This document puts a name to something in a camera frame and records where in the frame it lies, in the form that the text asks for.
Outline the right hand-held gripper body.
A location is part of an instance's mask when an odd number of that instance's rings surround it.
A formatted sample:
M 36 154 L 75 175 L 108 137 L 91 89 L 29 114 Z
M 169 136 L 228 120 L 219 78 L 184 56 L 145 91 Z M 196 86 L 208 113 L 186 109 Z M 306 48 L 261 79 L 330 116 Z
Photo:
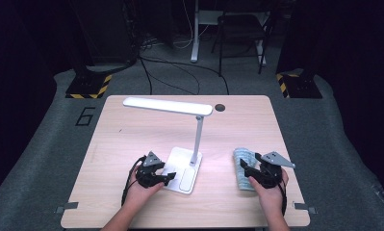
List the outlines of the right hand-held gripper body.
M 294 163 L 275 151 L 262 155 L 262 160 L 259 169 L 254 168 L 251 176 L 266 189 L 281 183 L 282 167 L 295 168 Z

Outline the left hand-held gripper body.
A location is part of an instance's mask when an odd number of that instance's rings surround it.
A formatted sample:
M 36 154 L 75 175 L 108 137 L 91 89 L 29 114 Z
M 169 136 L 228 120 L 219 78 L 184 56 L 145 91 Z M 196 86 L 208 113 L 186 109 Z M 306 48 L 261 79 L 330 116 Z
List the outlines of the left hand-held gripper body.
M 149 188 L 161 182 L 155 168 L 161 162 L 162 160 L 152 151 L 141 159 L 141 165 L 136 172 L 136 179 L 141 186 Z

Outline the light blue cleaning cloth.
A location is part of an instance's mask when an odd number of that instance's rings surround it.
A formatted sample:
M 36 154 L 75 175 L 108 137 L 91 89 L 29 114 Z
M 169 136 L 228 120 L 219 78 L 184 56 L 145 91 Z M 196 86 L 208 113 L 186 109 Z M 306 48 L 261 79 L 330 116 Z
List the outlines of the light blue cleaning cloth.
M 248 178 L 244 176 L 244 169 L 241 166 L 241 161 L 245 161 L 249 167 L 256 167 L 257 160 L 255 159 L 255 153 L 247 148 L 237 147 L 233 151 L 233 158 L 235 161 L 238 188 L 241 191 L 254 191 Z

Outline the white desk lamp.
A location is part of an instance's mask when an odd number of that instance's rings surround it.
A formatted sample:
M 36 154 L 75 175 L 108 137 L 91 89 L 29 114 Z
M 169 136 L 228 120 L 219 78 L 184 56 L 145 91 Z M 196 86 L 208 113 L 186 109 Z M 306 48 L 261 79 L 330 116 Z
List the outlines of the white desk lamp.
M 176 173 L 174 178 L 167 183 L 166 188 L 174 192 L 190 194 L 202 161 L 199 146 L 203 121 L 206 116 L 212 114 L 213 107 L 207 104 L 139 97 L 124 99 L 123 105 L 131 108 L 195 116 L 197 128 L 193 150 L 173 147 L 164 167 L 164 176 Z

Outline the person's left hand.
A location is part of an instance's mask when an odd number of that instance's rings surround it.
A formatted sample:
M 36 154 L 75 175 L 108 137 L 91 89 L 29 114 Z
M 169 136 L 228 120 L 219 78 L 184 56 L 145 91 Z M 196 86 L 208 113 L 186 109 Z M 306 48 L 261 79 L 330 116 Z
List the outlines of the person's left hand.
M 131 174 L 129 189 L 126 193 L 126 198 L 123 203 L 123 207 L 132 211 L 140 210 L 144 204 L 159 190 L 164 186 L 163 183 L 158 183 L 157 185 L 149 188 L 144 188 L 139 184 L 136 179 L 136 171 Z

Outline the person's right hand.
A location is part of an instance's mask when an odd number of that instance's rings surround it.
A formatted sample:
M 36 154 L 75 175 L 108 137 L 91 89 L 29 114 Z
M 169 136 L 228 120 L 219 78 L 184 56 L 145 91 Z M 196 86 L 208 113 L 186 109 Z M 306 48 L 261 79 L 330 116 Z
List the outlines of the person's right hand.
M 251 187 L 259 196 L 259 202 L 264 214 L 271 215 L 272 217 L 282 215 L 284 196 L 281 191 L 286 190 L 286 186 L 289 181 L 287 172 L 282 170 L 282 182 L 280 183 L 280 186 L 270 189 L 265 189 L 253 177 L 249 177 L 248 180 Z

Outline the black yellow striped stand base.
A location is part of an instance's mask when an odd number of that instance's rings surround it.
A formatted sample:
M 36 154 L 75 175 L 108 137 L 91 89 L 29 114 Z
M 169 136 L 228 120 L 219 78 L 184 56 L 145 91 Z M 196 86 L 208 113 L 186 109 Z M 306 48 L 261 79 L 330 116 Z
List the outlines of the black yellow striped stand base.
M 306 80 L 299 75 L 285 73 L 278 73 L 276 78 L 285 98 L 322 98 L 313 80 Z
M 95 75 L 86 79 L 74 78 L 65 92 L 65 97 L 75 99 L 101 98 L 111 79 L 111 75 Z

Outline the black chair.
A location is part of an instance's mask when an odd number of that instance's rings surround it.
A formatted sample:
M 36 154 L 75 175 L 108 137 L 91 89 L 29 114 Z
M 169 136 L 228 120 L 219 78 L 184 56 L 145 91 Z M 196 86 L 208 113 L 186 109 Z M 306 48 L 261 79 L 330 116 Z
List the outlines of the black chair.
M 226 55 L 224 48 L 227 43 L 245 43 L 248 45 L 246 52 L 252 47 L 256 47 L 256 54 L 250 54 L 250 57 L 256 57 L 259 61 L 258 73 L 262 72 L 265 53 L 268 47 L 270 32 L 272 30 L 271 16 L 265 19 L 259 19 L 257 15 L 247 14 L 226 14 L 218 18 L 218 32 L 212 46 L 211 52 L 219 47 L 218 52 L 218 75 L 222 75 L 222 63 L 227 58 L 244 57 L 244 53 Z

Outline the dark cabinet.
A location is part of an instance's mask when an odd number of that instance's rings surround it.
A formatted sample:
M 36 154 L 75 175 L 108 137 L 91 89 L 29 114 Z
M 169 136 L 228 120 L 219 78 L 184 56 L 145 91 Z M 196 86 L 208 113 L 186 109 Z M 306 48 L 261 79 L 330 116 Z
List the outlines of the dark cabinet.
M 136 62 L 122 0 L 71 0 L 71 5 L 94 64 Z

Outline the grey metal table bracket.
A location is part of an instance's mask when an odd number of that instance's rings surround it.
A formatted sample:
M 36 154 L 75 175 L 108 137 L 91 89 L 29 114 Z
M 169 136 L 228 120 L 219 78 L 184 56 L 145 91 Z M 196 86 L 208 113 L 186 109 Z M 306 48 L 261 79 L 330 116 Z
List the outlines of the grey metal table bracket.
M 62 214 L 65 210 L 77 209 L 79 202 L 67 202 L 62 206 L 58 206 L 55 210 L 55 214 Z
M 296 210 L 307 211 L 311 215 L 315 215 L 318 212 L 316 207 L 308 206 L 306 203 L 294 202 L 293 205 Z

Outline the white desk frame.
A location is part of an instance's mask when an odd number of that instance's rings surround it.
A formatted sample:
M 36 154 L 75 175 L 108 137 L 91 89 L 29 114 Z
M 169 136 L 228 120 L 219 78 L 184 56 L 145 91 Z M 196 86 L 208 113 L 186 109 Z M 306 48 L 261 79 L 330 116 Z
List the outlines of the white desk frame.
M 273 15 L 273 6 L 267 7 L 269 0 L 228 0 L 224 5 L 222 12 L 220 11 L 202 11 L 199 9 L 199 0 L 194 0 L 194 30 L 192 34 L 193 47 L 191 62 L 196 63 L 198 60 L 199 49 L 199 25 L 218 25 L 218 18 L 226 14 L 247 14 L 257 15 L 259 19 L 265 19 L 267 16 Z

